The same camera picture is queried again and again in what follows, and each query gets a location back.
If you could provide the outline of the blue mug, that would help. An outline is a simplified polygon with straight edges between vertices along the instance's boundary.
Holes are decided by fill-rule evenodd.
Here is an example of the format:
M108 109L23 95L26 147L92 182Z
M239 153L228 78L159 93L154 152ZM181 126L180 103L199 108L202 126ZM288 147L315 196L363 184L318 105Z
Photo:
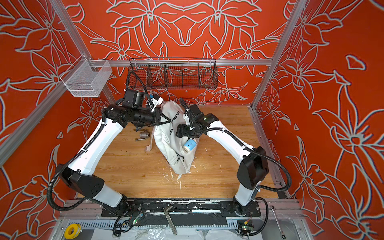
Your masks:
M188 138L188 140L183 145L183 149L186 153L190 153L197 148L198 142L194 138Z

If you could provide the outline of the white backpack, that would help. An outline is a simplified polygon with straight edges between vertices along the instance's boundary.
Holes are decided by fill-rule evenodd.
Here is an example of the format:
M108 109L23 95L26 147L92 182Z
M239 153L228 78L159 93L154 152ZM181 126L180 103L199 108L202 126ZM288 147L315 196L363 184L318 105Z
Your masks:
M184 110L174 101L163 103L161 110L164 115L171 119L171 123L155 126L152 131L151 140L155 141L156 146L167 160L168 165L176 174L187 174L190 172L197 148L190 153L186 153L183 145L188 140L188 137L178 138L176 136L178 125L186 123L186 120L183 118Z

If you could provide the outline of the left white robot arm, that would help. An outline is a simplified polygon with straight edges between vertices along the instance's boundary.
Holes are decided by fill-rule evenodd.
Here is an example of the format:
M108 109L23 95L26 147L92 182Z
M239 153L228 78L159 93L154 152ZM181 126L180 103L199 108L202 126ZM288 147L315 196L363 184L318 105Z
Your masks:
M70 211L86 200L100 204L116 217L126 217L133 212L128 198L105 183L94 172L102 156L115 139L128 125L133 124L137 130L145 126L161 126L169 124L160 105L163 98L157 94L149 94L145 89L139 92L126 88L124 97L101 110L102 118L91 137L64 165L60 165L48 184L47 202L57 211ZM61 207L53 199L54 185L62 180L68 187L83 195L83 198L69 207Z

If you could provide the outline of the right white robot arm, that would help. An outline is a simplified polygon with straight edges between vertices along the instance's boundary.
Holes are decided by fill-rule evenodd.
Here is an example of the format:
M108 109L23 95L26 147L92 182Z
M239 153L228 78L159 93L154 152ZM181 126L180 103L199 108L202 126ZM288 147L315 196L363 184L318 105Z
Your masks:
M178 125L176 136L198 139L206 135L226 149L239 164L237 178L239 188L233 198L232 212L239 216L245 216L249 212L250 205L256 200L256 194L260 190L271 192L285 192L292 185L292 177L281 163L266 156L262 147L254 148L229 131L223 123L213 114L205 115L194 104L188 106L183 99L180 103L185 109L183 118L185 124ZM268 162L277 165L286 175L287 182L284 187L272 188L262 185L262 181L269 173Z

